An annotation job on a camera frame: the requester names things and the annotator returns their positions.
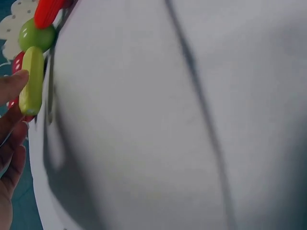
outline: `red toy piece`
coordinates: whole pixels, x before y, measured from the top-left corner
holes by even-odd
[[[9,101],[8,109],[12,108],[13,105],[18,104],[18,102],[19,102],[19,98],[18,97],[16,97],[15,100]]]
[[[14,74],[15,72],[21,70],[21,66],[23,63],[23,58],[24,58],[24,52],[21,51],[14,59],[13,65],[12,65],[12,73]]]
[[[26,121],[27,123],[29,123],[30,121],[32,121],[34,119],[34,116],[25,116],[23,121]]]
[[[15,104],[18,104],[18,102],[19,102],[19,97],[16,97],[15,100],[9,101],[8,109],[12,108]],[[29,123],[30,121],[33,120],[33,118],[34,118],[34,116],[25,116],[23,118],[23,121],[26,121],[26,122]]]
[[[40,0],[35,14],[34,23],[38,29],[52,25],[65,0]]]

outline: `green plastic ball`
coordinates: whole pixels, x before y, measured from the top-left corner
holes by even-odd
[[[22,51],[26,51],[32,46],[40,48],[46,52],[56,39],[56,29],[53,25],[45,29],[37,29],[34,24],[34,18],[27,21],[19,33],[19,46]]]

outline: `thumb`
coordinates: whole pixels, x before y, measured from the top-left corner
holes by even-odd
[[[8,77],[0,78],[0,105],[14,100],[29,80],[29,72],[20,70]]]

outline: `plastic toy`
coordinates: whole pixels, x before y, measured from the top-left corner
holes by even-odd
[[[45,29],[52,25],[65,0],[40,0],[34,14],[35,26]]]
[[[19,98],[9,102],[8,108],[18,103],[27,122],[38,114],[42,105],[45,67],[43,53],[51,48],[56,39],[56,29],[52,23],[61,8],[68,8],[72,4],[73,0],[40,0],[34,18],[21,27],[19,46],[22,52],[13,61],[12,72],[28,70],[29,81]]]
[[[42,104],[44,56],[38,47],[24,54],[22,69],[29,71],[29,81],[19,95],[19,108],[24,115],[37,115]]]
[[[12,73],[14,74],[15,72],[21,70],[21,66],[23,64],[23,57],[24,57],[24,52],[20,52],[14,59],[13,64],[12,64]]]
[[[12,108],[13,105],[18,104],[18,103],[19,103],[19,97],[16,97],[15,100],[9,101],[8,109]],[[23,121],[30,122],[33,119],[34,119],[34,116],[25,116],[23,118]]]
[[[45,53],[54,43],[56,39],[56,30],[53,25],[45,29],[37,29],[34,19],[27,21],[19,33],[19,46],[22,51],[26,51],[32,46],[40,48]]]

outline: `white cloth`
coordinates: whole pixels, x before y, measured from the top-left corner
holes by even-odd
[[[43,125],[30,128],[36,197],[68,230],[223,230],[232,217],[242,230],[301,229],[306,1],[174,0],[195,65],[167,3],[77,3],[56,47],[48,185],[33,160]]]

